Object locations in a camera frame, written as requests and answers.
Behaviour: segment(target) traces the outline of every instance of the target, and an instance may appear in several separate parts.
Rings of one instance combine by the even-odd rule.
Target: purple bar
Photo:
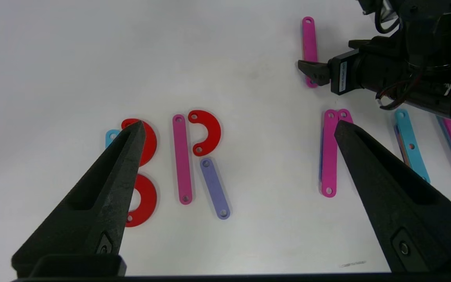
[[[220,219],[229,218],[231,211],[229,210],[229,205],[227,205],[227,200],[224,196],[224,191],[222,190],[222,185],[218,179],[213,161],[209,157],[206,157],[200,161],[199,166],[203,172],[204,181],[206,182],[206,187],[208,187],[215,213],[217,213]]]

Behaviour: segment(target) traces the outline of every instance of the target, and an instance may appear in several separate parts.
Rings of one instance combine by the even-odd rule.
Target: black wire
[[[412,90],[412,88],[419,83],[423,72],[424,72],[424,68],[422,68],[420,70],[419,74],[417,75],[417,77],[415,77],[415,79],[412,79],[412,81],[410,82],[410,84],[408,84],[408,87],[405,89],[405,91],[403,91],[403,93],[401,93],[400,97],[396,98],[396,100],[394,100],[392,103],[390,103],[388,105],[380,106],[380,108],[383,110],[394,110],[397,107],[399,107],[399,105],[403,104],[406,101],[406,98],[408,98],[408,95],[410,94],[410,91]]]
[[[375,11],[375,28],[379,33],[386,34],[393,31],[399,25],[399,18],[397,18],[390,27],[384,29],[381,23],[382,4],[382,0],[377,1],[377,11]]]

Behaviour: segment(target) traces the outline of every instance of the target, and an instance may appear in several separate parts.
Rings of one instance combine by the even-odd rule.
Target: red curved piece
[[[189,113],[188,120],[190,123],[201,123],[204,127],[206,127],[206,130],[208,130],[208,136],[206,139],[203,142],[197,143],[193,146],[193,153],[198,157],[202,157],[215,150],[218,142],[220,141],[221,134],[218,120],[212,114],[203,110],[191,111]]]
[[[134,189],[140,193],[140,205],[136,210],[128,212],[126,227],[135,227],[144,223],[156,209],[156,188],[147,177],[137,174]]]
[[[121,129],[123,130],[125,127],[131,125],[132,123],[136,123],[137,121],[139,121],[139,119],[136,118],[127,118],[123,120],[121,123]],[[142,123],[145,130],[145,143],[144,148],[142,149],[142,157],[140,158],[139,166],[147,164],[152,159],[154,153],[156,153],[157,147],[156,133],[154,133],[154,130],[148,123],[145,121],[142,121]]]

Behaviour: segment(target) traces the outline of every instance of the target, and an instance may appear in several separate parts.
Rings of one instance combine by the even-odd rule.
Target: white table surface
[[[390,271],[339,154],[338,193],[319,192],[321,115],[346,108],[400,156],[392,112],[374,94],[309,89],[295,63],[300,21],[316,22],[320,61],[377,35],[356,1],[0,2],[0,281],[10,259],[125,118],[155,126],[139,172],[158,203],[125,230],[128,275]],[[177,199],[171,118],[213,112],[211,156],[232,209],[217,218],[193,157],[195,199]],[[451,153],[432,114],[410,112],[431,183],[451,200]],[[195,143],[204,127],[190,126]],[[356,261],[366,261],[349,267]]]

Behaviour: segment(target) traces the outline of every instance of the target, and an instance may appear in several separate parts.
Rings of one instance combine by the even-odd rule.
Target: cyan plastic strip
[[[105,148],[107,148],[114,141],[119,134],[119,130],[108,130],[105,134]]]
[[[399,109],[394,113],[396,117],[396,126],[398,129],[399,137],[402,145],[400,147],[403,152],[403,159],[405,157],[405,163],[410,166],[413,171],[415,171],[422,179],[426,180],[428,183],[431,182],[429,179],[428,171],[422,160],[422,155],[420,154],[419,145],[415,139],[415,134],[413,133],[412,124],[410,123],[410,116],[408,112],[404,109]]]
[[[450,135],[448,134],[448,131],[446,130],[446,127],[445,127],[445,125],[443,123],[443,118],[440,117],[440,116],[436,116],[436,119],[438,120],[438,123],[440,124],[440,127],[443,130],[443,134],[445,136],[446,142],[450,146],[450,150],[451,150],[451,139],[450,139]]]

